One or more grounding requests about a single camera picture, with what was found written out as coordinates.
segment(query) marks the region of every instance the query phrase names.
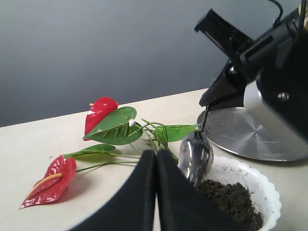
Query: black cable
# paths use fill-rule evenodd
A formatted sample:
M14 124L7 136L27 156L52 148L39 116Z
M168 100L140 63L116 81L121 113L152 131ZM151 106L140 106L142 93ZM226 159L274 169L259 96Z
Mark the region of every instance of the black cable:
M274 3L274 4L279 8L279 15L278 15L278 17L274 20L274 23L273 23L273 26L275 26L277 23L279 23L279 21L280 21L282 15L283 15L283 8L282 8L282 6L280 5L280 3L279 3L278 1L276 1L276 0L268 0L268 1Z
M305 16L306 16L306 4L307 4L307 0L301 0L301 9L300 9L298 27L297 27L296 35L295 35L295 43L297 43L298 38L303 31L304 21L305 21Z

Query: dark soil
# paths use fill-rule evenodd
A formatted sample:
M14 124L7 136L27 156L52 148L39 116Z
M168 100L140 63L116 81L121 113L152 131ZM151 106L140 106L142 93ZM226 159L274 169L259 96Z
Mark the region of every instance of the dark soil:
M217 181L205 180L197 189L220 211L244 224L251 231L257 231L262 227L262 215L255 212L249 191L240 183L223 185Z

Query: white bowl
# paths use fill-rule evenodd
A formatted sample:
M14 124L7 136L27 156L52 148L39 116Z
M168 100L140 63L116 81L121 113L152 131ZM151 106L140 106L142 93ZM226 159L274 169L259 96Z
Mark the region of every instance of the white bowl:
M214 162L207 179L218 181L224 185L241 183L251 194L256 211L263 217L263 227L259 231L273 229L280 218L282 207L280 195L269 179L258 170L237 160L226 157L214 157Z

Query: white table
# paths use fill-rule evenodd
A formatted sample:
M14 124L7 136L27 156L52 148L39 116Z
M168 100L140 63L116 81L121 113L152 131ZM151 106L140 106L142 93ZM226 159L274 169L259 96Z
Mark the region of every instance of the white table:
M129 103L136 108L137 120L145 118L164 124L195 124L202 112L198 101L205 90ZM27 193L60 154L79 151L97 144L83 141L87 112L0 128L0 230L64 231L86 219L106 203L121 187L133 166L109 165L77 173L58 203L19 210ZM142 141L136 146L146 148ZM177 152L180 142L171 143ZM118 146L129 154L129 145ZM238 159L259 169L281 195L282 217L277 231L308 230L308 161L265 163L239 158L214 147L216 156ZM77 167L93 163L77 162ZM154 230L158 231L158 213Z

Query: red anthurium flower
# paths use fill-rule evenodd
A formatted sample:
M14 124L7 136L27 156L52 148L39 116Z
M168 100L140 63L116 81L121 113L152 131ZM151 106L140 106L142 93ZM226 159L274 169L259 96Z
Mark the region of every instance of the red anthurium flower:
M85 135L95 128L107 115L118 108L119 104L110 97L102 97L90 109L85 126Z
M76 161L64 155L56 158L48 167L43 179L37 182L20 209L58 200L76 174Z

